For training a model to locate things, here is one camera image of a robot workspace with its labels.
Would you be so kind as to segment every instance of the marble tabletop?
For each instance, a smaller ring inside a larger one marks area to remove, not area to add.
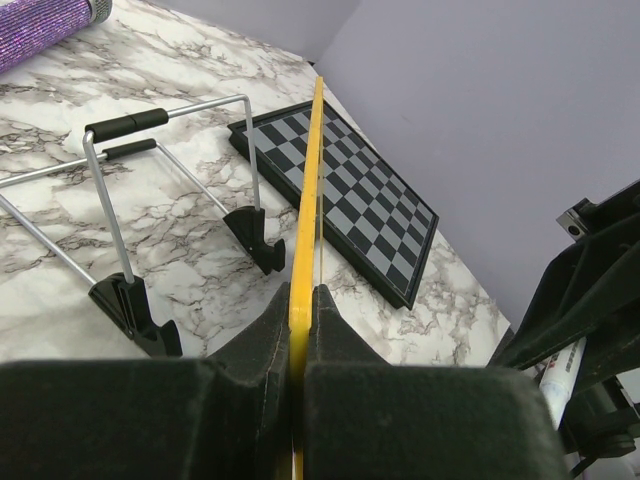
[[[114,0],[107,22],[0,78],[0,178],[83,158],[87,123],[238,93],[251,98],[259,115],[311,99],[316,76],[296,55],[142,1]],[[325,96],[355,125],[330,91]],[[130,138],[152,134],[231,210],[252,203],[249,165],[226,128],[242,118],[241,105],[223,107]],[[175,319],[185,356],[220,348],[290,278],[297,212],[264,179],[266,237],[284,238],[288,251],[285,270],[269,276],[237,244],[222,212],[158,151],[106,164],[103,172],[155,322]],[[85,168],[0,193],[95,278],[121,271]],[[392,308],[325,248],[324,283],[340,312],[392,363],[483,365],[508,327],[440,233],[411,311]],[[0,210],[0,361],[144,357],[87,290]]]

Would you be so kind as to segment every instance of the white tube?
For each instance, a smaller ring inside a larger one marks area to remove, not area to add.
[[[547,401],[556,430],[560,426],[564,409],[573,394],[586,343],[587,339],[582,338],[554,354],[549,359],[540,381],[540,391]]]

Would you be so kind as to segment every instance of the wall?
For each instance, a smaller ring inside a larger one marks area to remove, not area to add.
[[[262,40],[310,61],[320,58],[361,0],[151,0]]]
[[[640,2],[363,2],[316,68],[519,325],[555,223],[640,177]]]

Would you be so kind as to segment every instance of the purple tumbler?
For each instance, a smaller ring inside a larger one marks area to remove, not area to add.
[[[111,0],[14,0],[0,7],[0,74],[92,23]]]

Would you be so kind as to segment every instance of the marble surface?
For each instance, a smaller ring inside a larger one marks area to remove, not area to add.
[[[141,1],[115,0],[106,23],[0,78],[0,177],[84,157],[81,137],[90,122],[237,93],[249,95],[258,115],[309,100],[315,77],[303,59],[277,48]],[[326,98],[350,119],[330,91]],[[227,141],[226,125],[242,117],[236,105],[153,130],[228,209],[252,203],[248,164]],[[176,320],[186,356],[225,344],[289,279],[297,214],[264,180],[266,236],[284,238],[288,250],[287,268],[270,276],[239,247],[220,210],[158,151],[103,171],[156,323]],[[85,168],[0,193],[95,278],[121,270]],[[440,233],[412,311],[390,307],[329,245],[324,281],[345,319],[393,363],[482,365],[508,327]],[[86,292],[0,211],[1,361],[144,357]]]

